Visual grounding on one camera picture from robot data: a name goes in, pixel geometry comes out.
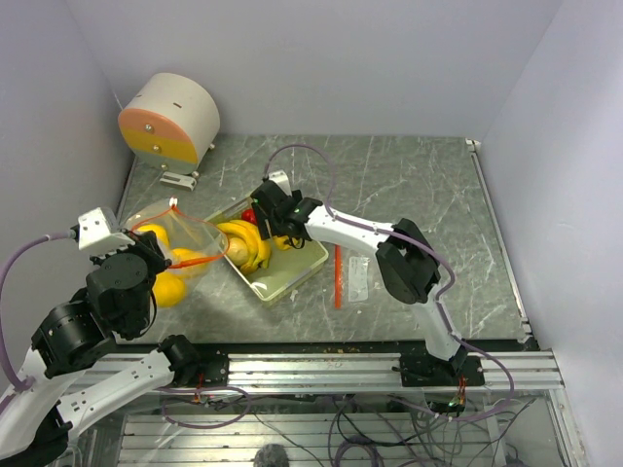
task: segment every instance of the yellow banana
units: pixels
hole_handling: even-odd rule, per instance
[[[271,245],[267,240],[263,240],[260,236],[260,230],[256,225],[251,224],[250,222],[233,219],[230,221],[233,224],[237,224],[241,227],[244,227],[248,231],[250,231],[257,240],[257,257],[255,261],[253,261],[253,266],[267,268],[269,266],[269,259],[271,258]]]
[[[299,245],[299,242],[301,240],[297,239],[297,238],[293,238],[292,239],[295,245]],[[273,237],[273,241],[275,242],[276,247],[279,250],[289,250],[290,248],[292,248],[292,245],[290,245],[290,243],[288,242],[288,236],[284,235],[284,236],[274,236]]]
[[[239,226],[238,224],[234,224],[233,222],[223,222],[221,224],[217,224],[216,228],[224,232],[225,234],[237,236],[241,238],[244,243],[246,243],[246,248],[249,251],[249,257],[246,263],[240,267],[242,273],[244,275],[249,275],[250,273],[257,270],[257,265],[253,267],[253,263],[257,258],[258,251],[258,244],[257,240],[255,239],[255,235],[243,226]]]

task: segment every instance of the white wall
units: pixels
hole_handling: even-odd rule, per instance
[[[623,2],[567,0],[482,146],[520,290],[593,465],[619,466]]]
[[[227,132],[481,139],[561,0],[67,0],[123,104],[159,71]]]
[[[0,262],[26,241],[75,225],[89,209],[116,207],[130,163],[118,112],[64,2],[0,3]],[[2,324],[14,366],[89,267],[64,240],[37,247],[12,269]],[[0,392],[5,387],[1,377]]]

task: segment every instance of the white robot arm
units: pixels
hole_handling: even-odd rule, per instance
[[[253,210],[263,238],[288,235],[302,240],[334,243],[357,251],[379,264],[385,288],[396,300],[413,304],[428,353],[449,362],[454,371],[466,352],[458,343],[460,334],[449,316],[435,306],[439,286],[438,263],[419,247],[392,236],[406,235],[430,248],[418,227],[408,219],[384,224],[329,210],[317,199],[292,191],[282,170],[269,174],[253,192]]]
[[[63,395],[118,333],[131,340],[150,325],[156,274],[169,263],[153,233],[121,231],[112,212],[96,209],[73,228],[80,249],[99,269],[70,302],[55,307],[32,337],[18,372],[29,387],[11,385],[0,402],[0,466],[43,467],[68,442],[146,392],[197,373],[199,355],[184,336],[169,336],[145,358],[84,391]]]

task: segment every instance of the clear plastic packet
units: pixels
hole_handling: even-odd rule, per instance
[[[172,261],[168,271],[183,279],[203,275],[207,264],[223,258],[229,247],[227,236],[216,226],[180,211],[177,198],[141,209],[128,218],[125,227],[138,234],[153,231]]]

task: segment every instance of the yellow fruit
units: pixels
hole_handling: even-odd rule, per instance
[[[159,226],[157,224],[145,224],[144,226],[140,226],[139,228],[135,229],[135,231],[141,233],[153,232],[154,234],[156,234],[156,238],[161,241],[166,248],[169,248],[170,246],[168,241],[168,233],[166,233],[165,228],[162,226]]]
[[[188,248],[173,248],[171,250],[173,255],[174,264],[181,263],[183,261],[196,260],[204,258],[205,255],[199,251],[189,250]],[[182,279],[188,279],[191,277],[197,277],[198,275],[205,274],[208,263],[202,263],[200,265],[188,266],[186,268],[173,269],[174,274]]]
[[[288,242],[288,236],[287,235],[284,235],[284,236],[274,236],[273,237],[273,241],[275,242],[275,246],[279,250],[289,250],[290,248],[292,248],[292,245],[290,245],[289,242]],[[292,238],[292,241],[294,242],[294,244],[296,246],[299,246],[299,243],[301,242],[301,240],[299,240],[297,238]]]
[[[241,238],[246,244],[248,250],[248,257],[246,263],[240,267],[240,270],[244,275],[248,275],[257,269],[257,266],[253,267],[253,262],[257,257],[258,244],[255,235],[243,226],[239,226],[233,222],[223,222],[216,226],[219,230],[225,234],[231,236],[237,236]]]
[[[230,247],[227,250],[227,257],[238,267],[244,265],[249,257],[249,250],[246,248],[244,240],[237,236],[230,238]]]
[[[158,308],[166,308],[179,304],[186,297],[186,284],[175,274],[164,271],[156,276],[152,291]]]
[[[267,268],[269,266],[269,259],[271,258],[272,253],[271,245],[266,240],[262,239],[262,237],[260,236],[260,230],[257,228],[257,226],[251,224],[250,222],[238,219],[232,220],[230,222],[244,227],[255,236],[255,240],[257,241],[257,257],[255,258],[255,260],[253,260],[253,263],[251,265],[259,268]]]

